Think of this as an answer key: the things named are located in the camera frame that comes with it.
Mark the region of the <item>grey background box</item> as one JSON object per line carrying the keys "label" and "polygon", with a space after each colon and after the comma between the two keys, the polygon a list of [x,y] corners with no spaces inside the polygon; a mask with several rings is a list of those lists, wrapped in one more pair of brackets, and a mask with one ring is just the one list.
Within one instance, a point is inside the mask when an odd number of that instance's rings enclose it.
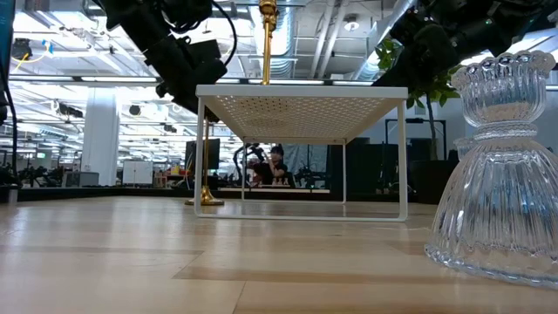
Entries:
{"label": "grey background box", "polygon": [[65,172],[62,180],[63,188],[83,188],[98,184],[99,173],[95,172]]}

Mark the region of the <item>clear ribbed glass candle holder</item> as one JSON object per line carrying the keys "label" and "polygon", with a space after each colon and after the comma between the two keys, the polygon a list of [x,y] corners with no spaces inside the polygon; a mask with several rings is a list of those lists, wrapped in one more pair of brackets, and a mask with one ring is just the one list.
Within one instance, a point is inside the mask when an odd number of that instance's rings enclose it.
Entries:
{"label": "clear ribbed glass candle holder", "polygon": [[558,156],[534,139],[554,67],[550,53],[518,51],[453,74],[476,131],[434,216],[425,245],[434,262],[558,290]]}
{"label": "clear ribbed glass candle holder", "polygon": [[458,138],[453,142],[453,144],[457,148],[459,160],[463,160],[466,154],[477,146],[476,140],[471,137]]}

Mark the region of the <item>black partition panel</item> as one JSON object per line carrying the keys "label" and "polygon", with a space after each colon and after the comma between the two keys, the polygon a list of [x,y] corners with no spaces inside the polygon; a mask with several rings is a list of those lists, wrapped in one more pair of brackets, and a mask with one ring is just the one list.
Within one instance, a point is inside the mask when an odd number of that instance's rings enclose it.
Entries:
{"label": "black partition panel", "polygon": [[398,144],[371,144],[355,138],[343,147],[328,146],[326,187],[335,200],[399,201]]}

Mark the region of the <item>black background monitor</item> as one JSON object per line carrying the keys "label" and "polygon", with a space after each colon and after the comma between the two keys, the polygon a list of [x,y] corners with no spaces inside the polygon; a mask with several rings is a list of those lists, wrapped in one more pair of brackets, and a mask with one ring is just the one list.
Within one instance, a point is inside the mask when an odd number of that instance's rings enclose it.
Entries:
{"label": "black background monitor", "polygon": [[[220,139],[208,141],[208,170],[216,170],[220,163]],[[186,168],[193,171],[195,168],[196,141],[188,141],[186,144],[185,162]]]}

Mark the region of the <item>blue screen operator monitor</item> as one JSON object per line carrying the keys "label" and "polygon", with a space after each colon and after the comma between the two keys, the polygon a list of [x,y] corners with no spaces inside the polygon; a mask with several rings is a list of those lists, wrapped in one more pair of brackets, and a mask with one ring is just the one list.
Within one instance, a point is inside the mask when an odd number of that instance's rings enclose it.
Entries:
{"label": "blue screen operator monitor", "polygon": [[0,84],[5,83],[10,69],[10,55],[16,0],[0,0]]}

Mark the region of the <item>black aluminium table frame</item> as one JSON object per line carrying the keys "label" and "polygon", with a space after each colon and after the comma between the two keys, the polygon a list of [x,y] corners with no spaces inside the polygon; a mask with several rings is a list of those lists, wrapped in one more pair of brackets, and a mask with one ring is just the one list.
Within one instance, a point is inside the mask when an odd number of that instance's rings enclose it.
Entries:
{"label": "black aluminium table frame", "polygon": [[[132,197],[176,197],[193,198],[194,191],[186,189],[157,189],[157,188],[21,188],[17,191],[17,201],[47,201],[75,198],[108,197],[108,196],[132,196]],[[10,200],[8,187],[0,187],[0,204],[8,203]],[[279,189],[257,189],[245,191],[245,201],[252,200],[271,200],[271,201],[341,201],[342,196],[332,193],[322,193],[323,190],[312,190],[304,192],[302,189],[286,190]],[[232,190],[212,190],[213,196],[219,199],[242,198],[240,189]],[[367,194],[347,194],[346,201],[366,201],[366,202],[399,202],[399,196],[393,195],[367,195]]]}

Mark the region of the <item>tall gold brass candlestick holder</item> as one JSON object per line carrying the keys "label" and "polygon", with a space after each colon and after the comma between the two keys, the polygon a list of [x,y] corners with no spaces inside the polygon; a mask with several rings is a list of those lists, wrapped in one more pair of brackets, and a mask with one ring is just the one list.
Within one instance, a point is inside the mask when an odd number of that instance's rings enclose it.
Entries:
{"label": "tall gold brass candlestick holder", "polygon": [[196,141],[195,155],[195,174],[194,174],[194,197],[185,201],[188,206],[198,204],[200,206],[220,206],[224,201],[217,199],[211,193],[208,185],[208,142],[209,142],[209,126],[208,119],[204,119],[204,130],[202,135],[198,136]]}

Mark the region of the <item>green leafy potted plant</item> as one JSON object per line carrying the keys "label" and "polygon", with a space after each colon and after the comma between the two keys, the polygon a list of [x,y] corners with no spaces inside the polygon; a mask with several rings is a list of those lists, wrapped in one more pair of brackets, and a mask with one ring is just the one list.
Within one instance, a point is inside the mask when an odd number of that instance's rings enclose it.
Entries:
{"label": "green leafy potted plant", "polygon": [[[387,71],[395,67],[396,57],[403,51],[403,46],[397,44],[390,38],[383,39],[375,48],[375,52],[379,58],[378,68],[384,72],[382,79],[386,76]],[[438,103],[440,107],[444,106],[447,100],[459,97],[453,87],[450,86],[450,75],[459,69],[459,65],[450,70],[443,71],[434,78],[428,79],[425,83],[418,83],[417,87],[409,87],[409,96],[406,100],[408,109],[417,106],[426,109],[428,117],[428,126],[430,128],[431,144],[429,148],[429,160],[438,159],[438,146],[436,128],[434,126],[434,117],[432,103]]]}

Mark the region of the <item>person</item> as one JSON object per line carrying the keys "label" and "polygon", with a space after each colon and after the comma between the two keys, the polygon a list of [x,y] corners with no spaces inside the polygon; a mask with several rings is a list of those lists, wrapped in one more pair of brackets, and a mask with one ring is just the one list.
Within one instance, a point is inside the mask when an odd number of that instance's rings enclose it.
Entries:
{"label": "person", "polygon": [[264,161],[251,160],[248,169],[254,173],[252,186],[289,186],[289,171],[284,163],[284,150],[281,144],[273,146]]}

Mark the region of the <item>white perforated metal shelf rack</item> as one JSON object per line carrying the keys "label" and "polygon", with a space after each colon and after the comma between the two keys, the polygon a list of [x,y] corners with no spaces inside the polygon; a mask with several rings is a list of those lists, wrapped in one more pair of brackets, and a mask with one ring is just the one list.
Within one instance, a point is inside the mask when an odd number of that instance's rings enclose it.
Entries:
{"label": "white perforated metal shelf rack", "polygon": [[197,130],[210,109],[243,142],[345,147],[390,111],[398,114],[399,202],[408,217],[404,87],[354,85],[198,85]]}

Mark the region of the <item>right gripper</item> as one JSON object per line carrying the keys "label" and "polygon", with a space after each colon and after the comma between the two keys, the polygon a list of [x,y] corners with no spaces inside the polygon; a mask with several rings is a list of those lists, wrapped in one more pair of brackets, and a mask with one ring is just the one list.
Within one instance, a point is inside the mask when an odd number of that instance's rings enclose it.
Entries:
{"label": "right gripper", "polygon": [[394,38],[403,45],[394,66],[373,86],[413,86],[433,79],[460,62],[453,45],[459,24],[397,22]]}

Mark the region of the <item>white background cabinet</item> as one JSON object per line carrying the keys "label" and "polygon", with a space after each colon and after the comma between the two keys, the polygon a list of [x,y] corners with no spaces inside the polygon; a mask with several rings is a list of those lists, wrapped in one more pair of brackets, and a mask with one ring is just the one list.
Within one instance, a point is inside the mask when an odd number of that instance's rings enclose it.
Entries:
{"label": "white background cabinet", "polygon": [[152,185],[153,163],[151,161],[130,161],[123,163],[123,185]]}

